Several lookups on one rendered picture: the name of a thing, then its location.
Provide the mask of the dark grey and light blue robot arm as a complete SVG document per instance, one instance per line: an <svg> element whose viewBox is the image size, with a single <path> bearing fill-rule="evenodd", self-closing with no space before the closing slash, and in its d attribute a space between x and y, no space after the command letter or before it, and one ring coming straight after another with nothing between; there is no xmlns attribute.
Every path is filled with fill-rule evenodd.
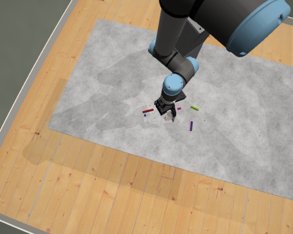
<svg viewBox="0 0 293 234"><path fill-rule="evenodd" d="M182 89L199 69L195 58L174 50L188 17L198 23L226 50L243 57L270 35L290 14L285 0L159 0L161 7L156 38L148 48L172 74L166 76L161 100L184 100Z"/></svg>

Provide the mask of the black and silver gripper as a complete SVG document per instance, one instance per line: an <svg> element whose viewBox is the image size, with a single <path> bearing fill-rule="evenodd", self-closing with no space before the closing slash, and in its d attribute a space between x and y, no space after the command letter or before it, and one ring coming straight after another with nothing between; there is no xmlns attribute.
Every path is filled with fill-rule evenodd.
<svg viewBox="0 0 293 234"><path fill-rule="evenodd" d="M157 110L159 111L160 115L163 115L167 113L167 117L165 120L170 120L172 119L172 122L174 122L175 117L176 117L176 110L175 110L175 104L165 104L161 100L161 96L154 102L154 105L156 106Z"/></svg>

